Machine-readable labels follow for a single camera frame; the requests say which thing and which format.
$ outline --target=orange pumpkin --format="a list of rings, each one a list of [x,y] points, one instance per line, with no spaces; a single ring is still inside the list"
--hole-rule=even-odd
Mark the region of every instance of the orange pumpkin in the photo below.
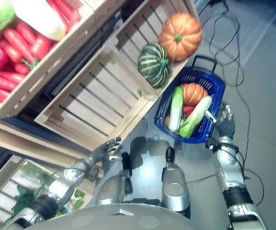
[[[183,84],[184,95],[183,104],[196,106],[203,97],[208,95],[202,85],[196,83]]]
[[[159,43],[168,51],[171,61],[191,56],[202,40],[200,23],[188,13],[176,13],[165,21]]]

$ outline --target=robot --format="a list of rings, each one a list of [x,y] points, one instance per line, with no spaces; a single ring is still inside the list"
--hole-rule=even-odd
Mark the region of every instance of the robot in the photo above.
[[[211,138],[206,148],[215,154],[216,178],[226,201],[230,219],[228,230],[268,230],[266,223],[251,200],[239,162],[238,147],[233,145],[235,124],[233,112],[223,103],[220,117],[209,112],[205,116],[218,130],[219,138]],[[183,170],[174,163],[174,150],[166,151],[166,166],[162,171],[162,199],[135,199],[124,202],[124,197],[133,192],[132,175],[127,153],[121,157],[110,156],[121,138],[114,138],[96,148],[85,159],[75,162],[63,171],[46,192],[24,208],[2,230],[103,230],[103,229],[161,229],[195,230],[190,221],[190,199]],[[75,188],[84,178],[95,180],[99,161],[122,159],[123,171],[109,178],[101,187],[96,206],[54,218],[55,214],[70,199]]]

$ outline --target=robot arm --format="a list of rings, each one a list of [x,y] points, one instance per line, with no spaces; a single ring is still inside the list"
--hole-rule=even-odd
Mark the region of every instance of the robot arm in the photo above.
[[[243,169],[233,145],[235,124],[229,105],[220,108],[222,116],[216,119],[206,112],[206,117],[214,123],[219,132],[218,140],[210,139],[208,149],[215,153],[216,177],[224,196],[230,219],[229,230],[267,230],[267,226],[257,206],[246,188]]]
[[[56,213],[70,200],[75,189],[84,178],[91,181],[98,176],[95,164],[109,159],[108,153],[115,150],[121,138],[114,138],[96,148],[87,158],[66,168],[48,190],[32,202],[30,207],[19,212],[2,230],[21,230],[43,222]]]

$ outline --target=black cable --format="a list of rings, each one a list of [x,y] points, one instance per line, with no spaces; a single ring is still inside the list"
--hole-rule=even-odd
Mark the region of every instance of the black cable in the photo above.
[[[186,183],[187,183],[187,184],[191,184],[191,183],[195,183],[195,182],[200,182],[200,181],[206,180],[206,179],[208,179],[208,178],[210,178],[210,177],[213,177],[213,176],[216,176],[216,174],[211,174],[211,175],[209,175],[209,176],[202,177],[202,178],[197,179],[197,180],[194,180],[194,181],[188,181],[188,182],[186,182]]]
[[[239,44],[239,33],[240,33],[240,28],[241,28],[241,24],[239,23],[238,19],[237,19],[237,16],[232,13],[226,3],[226,1],[224,0],[223,1],[223,5],[225,7],[225,11],[222,12],[222,13],[219,13],[219,14],[214,14],[212,16],[210,16],[206,21],[205,23],[203,24],[202,28],[206,25],[206,23],[211,19],[211,18],[214,18],[217,16],[217,19],[215,20],[215,23],[214,23],[214,32],[213,32],[213,35],[212,35],[212,38],[211,40],[209,41],[209,51],[210,53],[214,56],[214,58],[216,59],[216,61],[221,65],[222,67],[222,77],[225,81],[225,83],[228,85],[228,86],[231,86],[231,87],[236,87],[236,92],[238,94],[238,96],[240,97],[241,101],[243,102],[243,104],[245,105],[245,107],[247,108],[248,110],[248,117],[249,117],[249,120],[248,120],[248,129],[247,129],[247,144],[246,144],[246,150],[245,150],[245,155],[244,155],[244,161],[242,163],[242,168],[244,168],[245,166],[245,162],[246,162],[246,159],[247,159],[247,153],[248,153],[248,147],[249,147],[249,134],[250,134],[250,126],[251,126],[251,110],[249,108],[249,105],[248,103],[246,102],[246,100],[244,99],[244,97],[242,96],[242,94],[240,93],[239,91],[239,86],[243,84],[244,82],[244,78],[245,78],[245,75],[244,75],[244,70],[243,70],[243,67],[241,66],[240,64],[240,56],[241,56],[241,52],[240,52],[240,44]],[[215,37],[215,33],[216,33],[216,23],[217,21],[220,19],[220,18],[226,18],[228,20],[230,20],[233,24],[234,24],[234,27],[236,29],[234,35],[232,36],[231,40],[224,46],[224,47],[219,47],[219,46],[215,46],[212,44],[213,40],[214,40],[214,37]],[[232,54],[230,54],[229,52],[227,52],[225,49],[228,47],[228,45],[236,38],[236,44],[237,44],[237,50],[238,50],[238,54],[236,57],[234,57]],[[215,47],[216,49],[218,49],[216,51],[216,53],[214,54],[211,50],[211,47]],[[228,62],[228,63],[222,63],[220,61],[217,60],[217,55],[219,53],[223,53],[225,55],[227,55],[231,61]],[[225,79],[225,74],[224,74],[224,66],[226,65],[229,65],[229,64],[232,64],[232,63],[236,63],[237,64],[237,73],[236,73],[236,82],[235,82],[235,85],[233,84],[230,84],[226,81]],[[239,79],[239,70],[241,70],[241,75],[242,75],[242,80],[240,83],[238,83],[238,79]]]
[[[262,201],[264,200],[264,195],[265,195],[265,189],[264,189],[265,186],[264,186],[263,180],[262,180],[262,178],[261,178],[257,173],[255,173],[254,171],[252,171],[252,170],[250,170],[250,169],[244,169],[244,170],[246,170],[246,171],[251,172],[252,174],[254,174],[254,175],[259,179],[259,181],[260,181],[261,184],[262,184],[262,188],[263,188],[262,198],[261,198],[261,200],[256,204],[256,205],[260,205],[260,204],[262,203]]]
[[[223,149],[220,149],[220,150],[226,152],[227,154],[229,154],[230,156],[232,156],[235,159],[235,161],[239,164],[240,170],[242,172],[242,177],[244,178],[244,170],[243,170],[243,167],[242,167],[242,164],[240,163],[240,161],[233,154],[231,154]]]
[[[57,173],[59,173],[59,172],[65,170],[65,169],[75,169],[75,170],[80,170],[80,171],[82,171],[82,172],[85,172],[85,170],[83,170],[83,169],[77,169],[77,168],[62,168],[62,169],[60,169],[60,170],[54,172],[54,173],[51,174],[50,177],[47,178],[46,181],[44,181],[44,182],[42,183],[42,185],[38,188],[37,194],[34,196],[34,198],[37,199],[37,197],[38,197],[38,195],[39,195],[39,192],[42,190],[42,188],[45,186],[45,184],[46,184],[50,179],[52,179],[53,176],[55,176]]]
[[[244,170],[247,170],[247,171],[253,173],[255,176],[257,176],[258,179],[260,180],[260,182],[262,184],[262,188],[263,188],[263,195],[262,195],[261,201],[257,203],[257,205],[259,205],[259,204],[262,203],[262,201],[264,199],[264,195],[265,195],[264,183],[263,183],[263,181],[262,181],[262,179],[261,179],[261,177],[259,175],[257,175],[252,170],[248,170],[248,169],[244,168],[245,167],[245,162],[246,162],[246,159],[247,159],[247,155],[248,155],[248,147],[249,147],[249,134],[250,134],[250,126],[251,126],[251,110],[249,108],[248,103],[246,102],[246,100],[244,99],[244,97],[242,96],[242,94],[240,93],[239,88],[238,88],[239,86],[241,86],[243,84],[244,79],[245,79],[244,69],[243,69],[243,67],[242,67],[242,65],[240,63],[241,52],[240,52],[240,43],[239,43],[239,33],[240,33],[241,24],[239,23],[237,16],[230,11],[230,9],[229,9],[226,1],[223,0],[222,2],[223,2],[223,5],[225,7],[225,11],[222,12],[222,13],[213,14],[202,25],[202,28],[204,28],[204,26],[207,24],[207,22],[210,19],[212,19],[214,17],[217,17],[217,19],[214,22],[214,32],[213,32],[213,35],[212,35],[211,39],[208,40],[208,39],[204,38],[204,40],[206,42],[208,42],[208,44],[209,44],[209,46],[208,46],[209,52],[214,56],[214,59],[218,62],[218,64],[221,65],[221,68],[222,68],[222,77],[224,79],[225,84],[228,85],[228,86],[236,88],[236,92],[237,92],[238,96],[240,97],[240,99],[242,100],[243,104],[245,105],[245,107],[248,110],[248,117],[249,117],[249,119],[248,119],[247,143],[246,143],[245,155],[243,156],[243,154],[241,152],[239,152],[239,154],[241,156],[241,159],[242,159],[242,164],[240,163],[240,161],[235,156],[233,156],[232,154],[230,154],[227,151],[225,151],[225,152],[227,152],[229,155],[231,155],[232,157],[234,157],[235,160],[238,162],[238,164],[239,164],[239,166],[241,168],[241,172],[242,172],[243,177],[244,177]],[[215,33],[216,33],[216,24],[219,21],[219,19],[221,19],[221,18],[226,18],[226,19],[230,20],[233,23],[234,27],[235,27],[235,33],[234,33],[234,35],[232,36],[231,40],[224,47],[219,47],[217,45],[212,44],[213,40],[214,40],[214,37],[215,37]],[[229,53],[228,51],[225,50],[232,43],[232,41],[235,38],[236,38],[236,45],[237,45],[237,50],[238,50],[236,57],[233,56],[231,53]],[[211,49],[212,47],[214,47],[214,48],[217,49],[217,51],[215,53],[213,53],[213,51]],[[223,63],[223,62],[220,62],[219,60],[217,60],[217,56],[220,53],[226,55],[229,59],[231,59],[231,61],[229,61],[227,63]],[[232,63],[236,63],[237,64],[237,72],[236,72],[236,81],[235,81],[235,84],[230,84],[229,82],[227,82],[226,78],[225,78],[225,73],[224,73],[224,67],[227,66],[227,65],[230,65]],[[242,75],[242,80],[240,82],[238,82],[238,80],[239,80],[239,71],[241,71],[241,75]],[[214,176],[214,174],[210,175],[210,176],[207,176],[207,177],[204,177],[204,178],[201,178],[201,179],[198,179],[198,180],[195,180],[195,181],[188,182],[188,183],[200,182],[200,181],[208,179],[208,178],[210,178],[212,176]]]

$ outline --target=pumpkin stem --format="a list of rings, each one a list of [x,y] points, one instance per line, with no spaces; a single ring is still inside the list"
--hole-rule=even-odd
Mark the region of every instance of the pumpkin stem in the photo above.
[[[168,59],[161,59],[161,66],[162,67],[165,67],[165,66],[167,66],[169,64],[169,60]]]
[[[182,36],[180,34],[177,34],[174,39],[177,43],[179,43],[182,40]]]

